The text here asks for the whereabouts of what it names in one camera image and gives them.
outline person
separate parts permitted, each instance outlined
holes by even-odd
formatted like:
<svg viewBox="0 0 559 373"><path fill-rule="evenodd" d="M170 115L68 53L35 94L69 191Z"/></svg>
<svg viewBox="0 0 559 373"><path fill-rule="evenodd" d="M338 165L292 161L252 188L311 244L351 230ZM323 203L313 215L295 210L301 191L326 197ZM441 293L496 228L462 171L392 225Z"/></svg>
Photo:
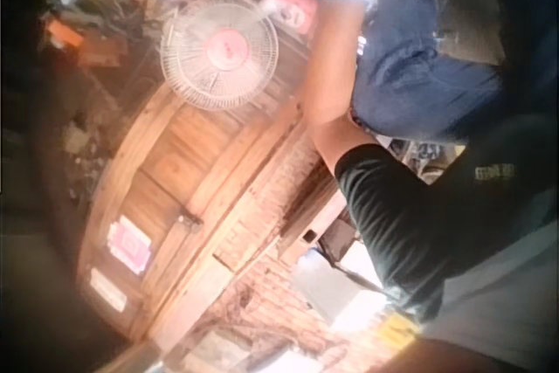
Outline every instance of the person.
<svg viewBox="0 0 559 373"><path fill-rule="evenodd" d="M556 0L500 2L500 69L438 53L445 0L319 2L308 132L386 293L422 326L382 372L534 370L556 348ZM351 115L466 150L426 185Z"/></svg>

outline printed logo on shirt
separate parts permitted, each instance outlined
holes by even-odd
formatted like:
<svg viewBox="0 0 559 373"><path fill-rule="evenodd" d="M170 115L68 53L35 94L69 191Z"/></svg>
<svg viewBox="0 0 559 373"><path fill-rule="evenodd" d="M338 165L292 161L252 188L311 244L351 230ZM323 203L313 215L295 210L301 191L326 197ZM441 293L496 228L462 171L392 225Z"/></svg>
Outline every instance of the printed logo on shirt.
<svg viewBox="0 0 559 373"><path fill-rule="evenodd" d="M512 163L496 163L495 165L475 169L476 181L508 181L514 178L515 166Z"/></svg>

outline blue jeans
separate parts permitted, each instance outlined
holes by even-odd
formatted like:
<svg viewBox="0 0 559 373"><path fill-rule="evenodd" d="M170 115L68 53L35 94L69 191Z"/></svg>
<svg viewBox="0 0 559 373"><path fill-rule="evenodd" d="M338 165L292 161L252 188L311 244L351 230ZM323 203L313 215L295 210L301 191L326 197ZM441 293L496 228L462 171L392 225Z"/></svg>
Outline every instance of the blue jeans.
<svg viewBox="0 0 559 373"><path fill-rule="evenodd" d="M439 54L435 0L380 0L352 100L382 135L467 143L518 114L557 113L557 0L500 0L499 68Z"/></svg>

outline fan grille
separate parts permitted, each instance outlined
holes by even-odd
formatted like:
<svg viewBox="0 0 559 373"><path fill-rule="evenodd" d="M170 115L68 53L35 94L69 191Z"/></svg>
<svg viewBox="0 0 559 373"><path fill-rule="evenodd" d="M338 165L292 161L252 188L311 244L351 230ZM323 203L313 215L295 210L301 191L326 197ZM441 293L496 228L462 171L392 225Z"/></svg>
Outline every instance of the fan grille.
<svg viewBox="0 0 559 373"><path fill-rule="evenodd" d="M197 0L164 26L162 68L171 87L205 109L259 94L278 61L278 37L250 0Z"/></svg>

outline fan hub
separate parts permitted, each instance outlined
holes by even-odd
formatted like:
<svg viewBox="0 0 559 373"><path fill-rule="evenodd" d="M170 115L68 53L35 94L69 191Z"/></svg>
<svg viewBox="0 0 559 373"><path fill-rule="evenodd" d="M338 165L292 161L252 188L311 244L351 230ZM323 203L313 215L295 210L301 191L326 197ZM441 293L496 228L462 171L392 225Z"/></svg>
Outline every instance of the fan hub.
<svg viewBox="0 0 559 373"><path fill-rule="evenodd" d="M238 69L246 62L249 46L239 31L224 28L208 39L206 55L216 68L227 72Z"/></svg>

